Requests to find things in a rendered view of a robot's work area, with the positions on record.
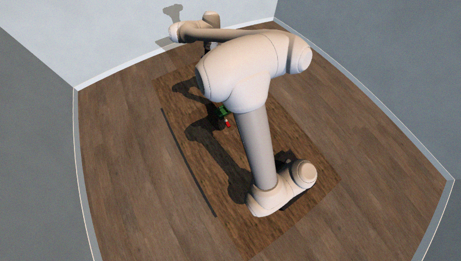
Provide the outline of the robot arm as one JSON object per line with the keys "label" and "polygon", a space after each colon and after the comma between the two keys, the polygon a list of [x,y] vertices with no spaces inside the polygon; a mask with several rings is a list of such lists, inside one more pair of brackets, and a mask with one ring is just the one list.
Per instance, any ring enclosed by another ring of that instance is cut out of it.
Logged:
{"label": "robot arm", "polygon": [[206,11],[198,21],[176,22],[168,30],[175,43],[203,41],[210,50],[195,66],[197,84],[204,97],[233,113],[253,176],[244,197],[252,215],[268,216],[312,187],[317,170],[308,160],[287,159],[276,170],[264,104],[272,78],[308,68],[310,46],[277,29],[220,29],[215,11]]}

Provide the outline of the green rack of bins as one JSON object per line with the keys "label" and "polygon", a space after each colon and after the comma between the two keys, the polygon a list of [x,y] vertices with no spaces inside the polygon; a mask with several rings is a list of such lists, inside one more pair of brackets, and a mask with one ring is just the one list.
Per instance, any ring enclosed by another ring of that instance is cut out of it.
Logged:
{"label": "green rack of bins", "polygon": [[232,113],[226,107],[224,104],[214,110],[214,113],[218,116],[219,119],[222,119],[223,117],[227,116],[228,114]]}

